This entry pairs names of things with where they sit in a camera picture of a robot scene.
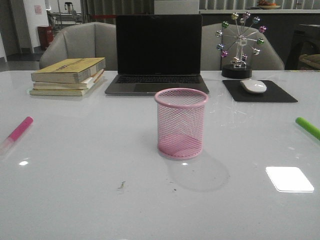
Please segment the pink highlighter pen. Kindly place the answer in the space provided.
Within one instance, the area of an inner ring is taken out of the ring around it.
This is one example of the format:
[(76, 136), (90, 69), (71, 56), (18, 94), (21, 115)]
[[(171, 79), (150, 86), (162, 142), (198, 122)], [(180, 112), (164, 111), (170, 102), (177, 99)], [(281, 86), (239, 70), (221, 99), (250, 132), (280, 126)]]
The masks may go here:
[(0, 144), (0, 155), (3, 156), (14, 145), (14, 143), (22, 136), (22, 134), (31, 126), (34, 119), (27, 116)]

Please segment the white computer mouse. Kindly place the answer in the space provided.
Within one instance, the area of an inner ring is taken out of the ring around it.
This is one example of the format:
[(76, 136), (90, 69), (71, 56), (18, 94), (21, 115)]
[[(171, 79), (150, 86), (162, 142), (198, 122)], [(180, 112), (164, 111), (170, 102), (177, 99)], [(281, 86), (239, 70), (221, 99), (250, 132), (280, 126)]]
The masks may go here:
[(267, 91), (267, 86), (261, 80), (244, 79), (240, 81), (243, 89), (252, 94), (261, 94)]

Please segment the fruit bowl on counter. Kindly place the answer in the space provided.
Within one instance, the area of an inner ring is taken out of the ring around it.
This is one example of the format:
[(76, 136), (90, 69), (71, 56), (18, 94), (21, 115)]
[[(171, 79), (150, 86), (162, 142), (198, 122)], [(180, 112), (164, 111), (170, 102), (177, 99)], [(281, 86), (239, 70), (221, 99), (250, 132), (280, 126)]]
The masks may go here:
[(280, 5), (277, 5), (275, 2), (270, 2), (268, 0), (258, 0), (257, 6), (263, 10), (275, 10), (280, 8)]

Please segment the ferris wheel desk ornament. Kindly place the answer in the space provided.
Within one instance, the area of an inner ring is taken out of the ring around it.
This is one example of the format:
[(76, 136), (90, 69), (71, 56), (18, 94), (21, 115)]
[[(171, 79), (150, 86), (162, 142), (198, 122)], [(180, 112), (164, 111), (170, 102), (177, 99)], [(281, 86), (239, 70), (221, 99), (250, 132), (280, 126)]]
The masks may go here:
[(231, 20), (221, 23), (221, 29), (215, 32), (217, 38), (221, 38), (221, 43), (216, 45), (222, 59), (231, 57), (228, 64), (222, 66), (222, 76), (231, 79), (248, 79), (252, 76), (252, 68), (248, 64), (249, 55), (245, 48), (251, 49), (251, 53), (257, 56), (261, 53), (259, 49), (265, 40), (258, 36), (267, 30), (265, 25), (251, 29), (246, 26), (246, 22), (251, 19), (251, 13), (246, 11), (242, 14), (233, 12)]

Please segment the pink mesh pen holder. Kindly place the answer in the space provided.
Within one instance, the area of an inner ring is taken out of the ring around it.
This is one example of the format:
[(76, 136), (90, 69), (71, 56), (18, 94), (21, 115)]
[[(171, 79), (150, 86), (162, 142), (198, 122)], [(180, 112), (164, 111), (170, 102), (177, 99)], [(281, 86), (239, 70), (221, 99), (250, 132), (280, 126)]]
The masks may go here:
[(191, 159), (203, 150), (206, 93), (191, 88), (157, 92), (157, 147), (172, 159)]

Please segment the bottom yellow-green book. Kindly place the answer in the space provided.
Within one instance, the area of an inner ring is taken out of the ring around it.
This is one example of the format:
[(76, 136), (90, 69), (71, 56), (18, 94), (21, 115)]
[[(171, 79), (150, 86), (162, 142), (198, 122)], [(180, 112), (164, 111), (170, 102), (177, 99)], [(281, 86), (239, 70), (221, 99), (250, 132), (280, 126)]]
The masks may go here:
[(50, 89), (34, 89), (34, 87), (29, 91), (30, 95), (34, 96), (83, 96), (85, 95), (90, 89), (71, 89), (71, 90), (50, 90)]

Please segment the dark grey laptop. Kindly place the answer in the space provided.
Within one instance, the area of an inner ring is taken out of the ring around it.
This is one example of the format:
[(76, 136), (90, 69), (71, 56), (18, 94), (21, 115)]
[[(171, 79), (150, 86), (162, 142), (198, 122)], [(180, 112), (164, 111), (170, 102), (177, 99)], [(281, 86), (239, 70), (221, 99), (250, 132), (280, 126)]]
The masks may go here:
[(201, 76), (200, 14), (116, 17), (117, 75), (113, 96), (148, 96), (169, 88), (209, 93)]

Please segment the green highlighter pen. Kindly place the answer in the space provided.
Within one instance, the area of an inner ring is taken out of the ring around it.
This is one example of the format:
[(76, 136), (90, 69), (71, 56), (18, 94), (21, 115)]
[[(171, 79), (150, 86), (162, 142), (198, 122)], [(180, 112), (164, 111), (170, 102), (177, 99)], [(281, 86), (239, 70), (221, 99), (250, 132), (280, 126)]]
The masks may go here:
[(303, 117), (297, 117), (295, 119), (295, 122), (308, 133), (310, 133), (313, 137), (315, 137), (317, 140), (320, 140), (320, 129), (317, 128), (315, 125), (313, 125)]

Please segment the middle cream book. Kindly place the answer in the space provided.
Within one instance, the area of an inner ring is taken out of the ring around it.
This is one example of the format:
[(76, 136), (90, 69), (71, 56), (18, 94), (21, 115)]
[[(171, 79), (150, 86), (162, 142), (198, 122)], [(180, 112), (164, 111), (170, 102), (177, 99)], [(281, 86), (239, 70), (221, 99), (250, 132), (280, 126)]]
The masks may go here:
[(103, 75), (104, 70), (100, 70), (95, 75), (88, 77), (80, 83), (54, 83), (54, 82), (34, 82), (33, 88), (35, 90), (85, 90), (90, 89), (95, 83), (99, 81)]

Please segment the top yellow book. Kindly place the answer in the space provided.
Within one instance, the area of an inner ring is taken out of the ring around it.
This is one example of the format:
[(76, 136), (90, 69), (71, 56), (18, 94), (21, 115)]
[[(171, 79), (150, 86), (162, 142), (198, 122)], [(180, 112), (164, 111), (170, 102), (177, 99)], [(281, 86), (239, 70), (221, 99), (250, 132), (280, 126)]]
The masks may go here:
[(104, 57), (68, 58), (31, 74), (33, 82), (78, 84), (106, 67)]

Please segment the red bin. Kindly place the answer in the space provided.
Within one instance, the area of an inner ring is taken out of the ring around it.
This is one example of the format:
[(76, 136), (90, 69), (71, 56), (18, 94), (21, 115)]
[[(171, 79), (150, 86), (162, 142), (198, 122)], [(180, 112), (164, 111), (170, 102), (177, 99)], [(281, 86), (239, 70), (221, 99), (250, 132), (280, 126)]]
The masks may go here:
[(42, 50), (46, 50), (54, 39), (53, 29), (51, 26), (38, 26), (37, 32), (39, 36), (40, 47)]

